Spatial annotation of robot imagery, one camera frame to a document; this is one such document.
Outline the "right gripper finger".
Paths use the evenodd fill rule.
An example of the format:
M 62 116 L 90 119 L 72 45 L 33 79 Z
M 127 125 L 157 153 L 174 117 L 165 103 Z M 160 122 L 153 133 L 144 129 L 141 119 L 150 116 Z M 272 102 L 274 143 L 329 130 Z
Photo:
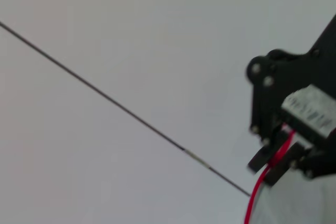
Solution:
M 275 185 L 290 169 L 299 170 L 303 173 L 309 170 L 306 161 L 313 152 L 312 146 L 304 146 L 295 142 L 285 152 L 281 153 L 280 150 L 284 146 L 275 151 L 270 146 L 263 148 L 263 153 L 268 155 L 266 161 L 268 171 L 263 179 L 266 185 Z

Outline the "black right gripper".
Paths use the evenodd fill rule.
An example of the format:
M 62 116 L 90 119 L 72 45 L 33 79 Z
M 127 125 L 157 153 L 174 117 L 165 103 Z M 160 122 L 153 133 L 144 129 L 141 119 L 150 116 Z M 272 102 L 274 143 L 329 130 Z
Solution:
M 271 162 L 283 144 L 282 122 L 274 107 L 272 92 L 275 71 L 283 60 L 280 49 L 253 58 L 246 76 L 253 86 L 250 130 L 258 135 L 262 148 L 249 161 L 248 167 L 258 172 Z M 281 119 L 313 147 L 303 173 L 307 178 L 335 174 L 335 19 L 332 19 L 311 50 L 290 65 L 285 85 L 289 91 L 279 108 Z

